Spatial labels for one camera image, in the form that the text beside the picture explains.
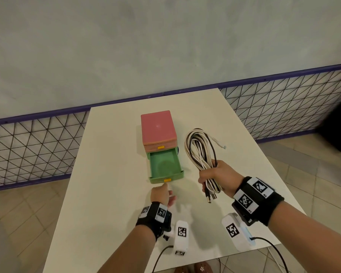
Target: black wire grid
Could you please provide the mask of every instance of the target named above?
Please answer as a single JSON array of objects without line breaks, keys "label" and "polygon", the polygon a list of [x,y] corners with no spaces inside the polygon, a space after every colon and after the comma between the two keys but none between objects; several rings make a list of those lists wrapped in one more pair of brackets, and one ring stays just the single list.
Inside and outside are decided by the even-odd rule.
[{"label": "black wire grid", "polygon": [[314,129],[341,102],[341,70],[222,88],[254,139]]},{"label": "black wire grid", "polygon": [[[341,102],[341,70],[220,89],[254,139],[314,129]],[[0,125],[0,189],[68,178],[89,111]]]},{"label": "black wire grid", "polygon": [[0,186],[70,174],[88,114],[0,125]]}]

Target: open green drawer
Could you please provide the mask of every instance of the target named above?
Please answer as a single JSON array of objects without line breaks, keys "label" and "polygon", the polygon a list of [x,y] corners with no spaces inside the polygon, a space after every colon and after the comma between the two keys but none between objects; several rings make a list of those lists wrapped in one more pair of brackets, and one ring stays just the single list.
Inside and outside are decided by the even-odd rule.
[{"label": "open green drawer", "polygon": [[146,154],[150,161],[150,183],[164,183],[183,178],[184,172],[179,163],[177,150],[176,147]]}]

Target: tiled floor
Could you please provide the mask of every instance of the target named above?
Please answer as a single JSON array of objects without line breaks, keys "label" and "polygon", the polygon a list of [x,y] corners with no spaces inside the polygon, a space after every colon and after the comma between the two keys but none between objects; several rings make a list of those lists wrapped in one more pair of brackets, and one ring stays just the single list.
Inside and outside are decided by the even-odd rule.
[{"label": "tiled floor", "polygon": [[[341,234],[341,153],[315,134],[259,146],[306,214]],[[68,180],[61,180],[0,191],[0,273],[42,271],[67,185]],[[290,272],[304,273],[282,245],[277,248]],[[221,272],[280,272],[277,263],[282,262],[270,251],[223,257]],[[214,273],[220,272],[218,260],[209,263]]]}]

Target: purple trim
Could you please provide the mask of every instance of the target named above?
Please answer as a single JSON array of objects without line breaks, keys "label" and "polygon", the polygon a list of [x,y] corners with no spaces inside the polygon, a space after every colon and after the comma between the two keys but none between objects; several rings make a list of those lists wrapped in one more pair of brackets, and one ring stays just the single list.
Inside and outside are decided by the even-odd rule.
[{"label": "purple trim", "polygon": [[206,89],[211,89],[211,88],[226,88],[226,87],[241,86],[241,85],[246,85],[246,84],[268,82],[271,80],[284,79],[284,78],[295,78],[297,76],[313,75],[317,73],[337,71],[337,70],[341,70],[341,64],[288,72],[288,73],[281,73],[281,74],[270,75],[270,76],[262,76],[258,78],[247,78],[247,79],[235,80],[232,82],[214,83],[214,84],[191,87],[191,88],[186,88],[186,89],[172,90],[172,91],[167,91],[163,93],[155,93],[155,94],[150,94],[150,95],[145,95],[145,96],[129,97],[127,99],[112,100],[112,101],[106,101],[102,103],[95,103],[95,104],[89,104],[89,105],[83,105],[83,106],[77,106],[77,107],[71,107],[71,108],[65,108],[65,109],[59,109],[59,110],[52,110],[52,111],[47,111],[47,112],[40,112],[40,113],[34,113],[34,114],[3,118],[3,119],[0,119],[0,124],[17,123],[17,122],[23,122],[23,121],[28,121],[28,120],[42,119],[42,118],[67,115],[67,114],[72,114],[72,113],[79,113],[79,112],[89,111],[91,107],[114,104],[114,103],[122,103],[122,102],[128,102],[128,101],[133,101],[133,100],[143,100],[143,99],[149,99],[153,97],[169,96],[169,95],[175,95],[175,94],[180,94],[180,93],[201,91],[201,90],[206,90]]},{"label": "purple trim", "polygon": [[63,175],[57,175],[57,176],[51,176],[47,178],[41,178],[37,180],[28,180],[25,182],[19,182],[19,183],[12,183],[12,184],[4,184],[0,186],[0,191],[1,190],[7,190],[10,188],[19,188],[19,187],[24,187],[24,186],[29,186],[29,185],[35,185],[35,184],[41,184],[41,183],[46,183],[46,182],[51,182],[51,181],[57,181],[57,180],[62,180],[62,179],[68,179],[71,177],[71,174],[63,174]]},{"label": "purple trim", "polygon": [[300,131],[300,132],[296,132],[296,133],[290,133],[290,134],[285,134],[285,135],[280,135],[280,136],[275,136],[275,137],[269,137],[269,138],[255,140],[255,142],[257,144],[260,144],[260,143],[266,143],[266,142],[271,142],[271,141],[276,141],[276,140],[281,140],[281,139],[286,139],[286,138],[292,138],[292,137],[302,136],[302,135],[307,135],[307,134],[312,134],[312,133],[316,133],[316,130],[311,129],[311,130],[305,130],[305,131]]}]

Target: person's left arm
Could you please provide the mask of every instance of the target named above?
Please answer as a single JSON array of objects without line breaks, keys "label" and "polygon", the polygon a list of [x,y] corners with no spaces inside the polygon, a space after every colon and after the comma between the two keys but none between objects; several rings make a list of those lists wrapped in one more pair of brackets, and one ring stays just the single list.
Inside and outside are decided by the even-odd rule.
[{"label": "person's left arm", "polygon": [[[176,196],[170,197],[172,193],[164,183],[162,186],[152,188],[150,201],[170,207],[176,200]],[[136,226],[97,273],[143,273],[155,242],[155,235],[149,227]]]}]

